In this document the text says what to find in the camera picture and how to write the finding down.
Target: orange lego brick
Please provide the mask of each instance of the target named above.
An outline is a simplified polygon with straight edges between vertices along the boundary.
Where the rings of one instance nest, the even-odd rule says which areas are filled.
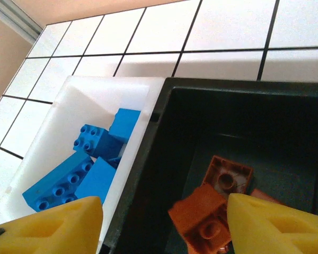
[[[226,200],[209,184],[196,188],[184,200],[176,202],[169,215],[183,237],[189,254],[226,253],[231,241]]]
[[[245,193],[253,168],[219,156],[213,156],[203,184],[209,183],[226,200],[230,193]]]

